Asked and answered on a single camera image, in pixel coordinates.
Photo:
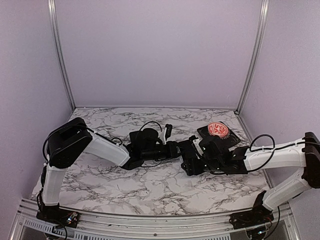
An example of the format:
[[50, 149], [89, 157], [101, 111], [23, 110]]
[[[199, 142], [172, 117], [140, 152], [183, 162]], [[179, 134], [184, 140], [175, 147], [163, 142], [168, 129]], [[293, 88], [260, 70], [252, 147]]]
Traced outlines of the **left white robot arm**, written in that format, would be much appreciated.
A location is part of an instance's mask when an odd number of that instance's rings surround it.
[[127, 171], [140, 168], [146, 161], [163, 162], [181, 155], [178, 143], [169, 141], [172, 125], [159, 131], [143, 125], [129, 133], [130, 143], [116, 143], [77, 117], [52, 131], [42, 146], [45, 158], [41, 174], [41, 189], [36, 197], [39, 212], [58, 223], [63, 219], [59, 208], [60, 189], [66, 171], [82, 153], [97, 156]]

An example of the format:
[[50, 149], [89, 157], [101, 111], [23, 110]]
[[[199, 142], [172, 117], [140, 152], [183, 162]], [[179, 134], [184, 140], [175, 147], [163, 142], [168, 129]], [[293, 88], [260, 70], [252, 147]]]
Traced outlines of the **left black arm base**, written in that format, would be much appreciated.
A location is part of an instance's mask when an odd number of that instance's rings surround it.
[[36, 218], [53, 224], [61, 224], [64, 227], [76, 228], [80, 213], [77, 211], [60, 208], [60, 205], [43, 206], [36, 214]]

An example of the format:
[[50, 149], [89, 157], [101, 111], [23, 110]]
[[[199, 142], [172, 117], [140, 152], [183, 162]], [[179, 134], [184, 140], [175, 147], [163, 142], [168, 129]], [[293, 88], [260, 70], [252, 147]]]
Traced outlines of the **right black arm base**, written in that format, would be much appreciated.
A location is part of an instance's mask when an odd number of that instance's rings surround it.
[[235, 230], [242, 228], [254, 227], [264, 223], [272, 222], [274, 216], [272, 212], [264, 212], [262, 210], [248, 210], [242, 212], [236, 212], [230, 215], [229, 223]]

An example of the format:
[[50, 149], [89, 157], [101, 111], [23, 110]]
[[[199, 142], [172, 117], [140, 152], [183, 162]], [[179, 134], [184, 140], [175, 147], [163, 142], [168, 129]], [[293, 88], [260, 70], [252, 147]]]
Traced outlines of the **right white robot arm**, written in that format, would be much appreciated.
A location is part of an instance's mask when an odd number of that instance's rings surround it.
[[320, 141], [313, 132], [303, 138], [270, 146], [237, 147], [229, 150], [219, 136], [195, 136], [178, 143], [181, 168], [188, 176], [210, 172], [213, 175], [244, 175], [262, 169], [297, 167], [297, 171], [276, 187], [260, 193], [247, 219], [258, 224], [267, 213], [309, 189], [320, 187]]

